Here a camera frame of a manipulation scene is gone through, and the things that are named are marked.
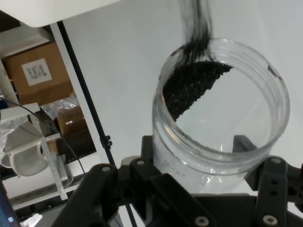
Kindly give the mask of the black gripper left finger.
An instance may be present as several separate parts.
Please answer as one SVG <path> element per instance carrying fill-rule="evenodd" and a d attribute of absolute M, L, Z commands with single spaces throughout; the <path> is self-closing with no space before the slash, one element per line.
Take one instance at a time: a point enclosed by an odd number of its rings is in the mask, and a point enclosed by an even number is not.
<path fill-rule="evenodd" d="M 147 227 L 211 227 L 213 216 L 152 156 L 152 136 L 144 136 L 141 156 L 129 164 L 94 166 L 53 225 L 107 227 L 120 206 L 132 205 Z"/>

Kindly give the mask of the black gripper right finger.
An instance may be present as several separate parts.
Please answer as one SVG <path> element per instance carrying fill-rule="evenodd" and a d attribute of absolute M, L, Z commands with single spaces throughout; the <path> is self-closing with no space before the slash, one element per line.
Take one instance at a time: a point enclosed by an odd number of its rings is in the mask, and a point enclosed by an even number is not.
<path fill-rule="evenodd" d="M 252 207 L 237 211 L 235 227 L 301 227 L 303 219 L 288 211 L 288 202 L 303 209 L 303 169 L 281 157 L 268 156 L 247 173 L 245 181 L 257 197 Z"/>

